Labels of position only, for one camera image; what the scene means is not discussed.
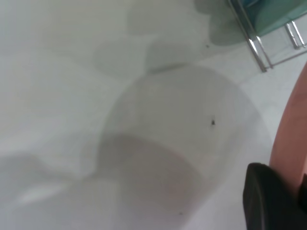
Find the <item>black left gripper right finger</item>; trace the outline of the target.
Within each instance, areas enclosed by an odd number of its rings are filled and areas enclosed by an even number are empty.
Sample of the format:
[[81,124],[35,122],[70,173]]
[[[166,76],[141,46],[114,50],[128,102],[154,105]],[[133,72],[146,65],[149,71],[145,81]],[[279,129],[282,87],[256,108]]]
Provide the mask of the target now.
[[307,209],[307,175],[304,174],[303,181],[299,189],[298,203],[302,209]]

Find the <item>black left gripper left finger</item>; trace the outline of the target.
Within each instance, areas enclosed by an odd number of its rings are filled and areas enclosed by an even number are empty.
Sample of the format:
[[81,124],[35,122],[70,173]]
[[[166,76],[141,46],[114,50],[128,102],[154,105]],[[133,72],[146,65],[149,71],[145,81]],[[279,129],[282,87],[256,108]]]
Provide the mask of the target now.
[[251,163],[243,190],[248,230],[305,230],[307,214],[282,178],[269,166]]

